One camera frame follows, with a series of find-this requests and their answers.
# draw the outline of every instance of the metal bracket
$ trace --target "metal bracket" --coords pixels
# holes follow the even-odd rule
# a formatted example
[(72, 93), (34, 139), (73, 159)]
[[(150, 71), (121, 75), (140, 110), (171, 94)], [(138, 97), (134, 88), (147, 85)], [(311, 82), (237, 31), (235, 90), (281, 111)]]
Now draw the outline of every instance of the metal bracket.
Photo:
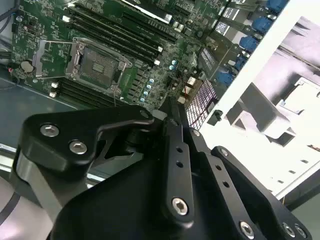
[(196, 166), (200, 176), (204, 176), (206, 181), (209, 181), (220, 202), (224, 203), (224, 212), (228, 220), (226, 224), (231, 226), (230, 231), (238, 236), (237, 239), (267, 240), (249, 217), (222, 160), (210, 155), (210, 150), (198, 131), (190, 129), (188, 137), (188, 142), (193, 143), (190, 146), (193, 159), (191, 164)]
[(222, 160), (245, 208), (249, 215), (254, 217), (267, 239), (312, 239), (307, 228), (231, 152), (217, 146), (211, 154)]
[(21, 152), (15, 171), (21, 179), (30, 184), (53, 223), (68, 201), (87, 190), (85, 177), (71, 182), (57, 178), (47, 170), (38, 167)]

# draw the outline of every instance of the black metal bracket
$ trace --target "black metal bracket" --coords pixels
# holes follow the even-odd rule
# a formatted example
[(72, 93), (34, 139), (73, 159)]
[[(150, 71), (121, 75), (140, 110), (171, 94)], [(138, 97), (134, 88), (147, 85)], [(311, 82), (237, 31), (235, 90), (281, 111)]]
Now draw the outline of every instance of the black metal bracket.
[[(14, 172), (56, 220), (53, 240), (312, 239), (227, 149), (210, 151), (183, 105), (161, 110), (163, 121), (140, 106), (25, 121)], [(141, 161), (85, 189), (95, 161), (134, 151)]]
[(100, 154), (97, 147), (104, 132), (118, 135), (117, 130), (147, 128), (153, 122), (140, 106), (38, 114), (24, 122), (19, 151), (61, 178), (81, 179)]
[(226, 170), (222, 160), (212, 156), (202, 135), (195, 129), (188, 130), (188, 143), (193, 159), (193, 169), (197, 169), (200, 176), (210, 181), (213, 191), (223, 203), (226, 224), (236, 239), (266, 240), (266, 237), (249, 217), (244, 204)]
[(211, 154), (222, 160), (251, 219), (267, 239), (312, 239), (307, 228), (222, 146)]

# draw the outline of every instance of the green circuit board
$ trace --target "green circuit board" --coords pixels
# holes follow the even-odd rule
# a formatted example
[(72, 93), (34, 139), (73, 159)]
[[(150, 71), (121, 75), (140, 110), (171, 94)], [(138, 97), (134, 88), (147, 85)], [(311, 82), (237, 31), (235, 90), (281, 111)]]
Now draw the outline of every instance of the green circuit board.
[(22, 67), (14, 71), (78, 108), (187, 101), (186, 83), (197, 79), (198, 54), (226, 3), (22, 0), (12, 26), (12, 61)]

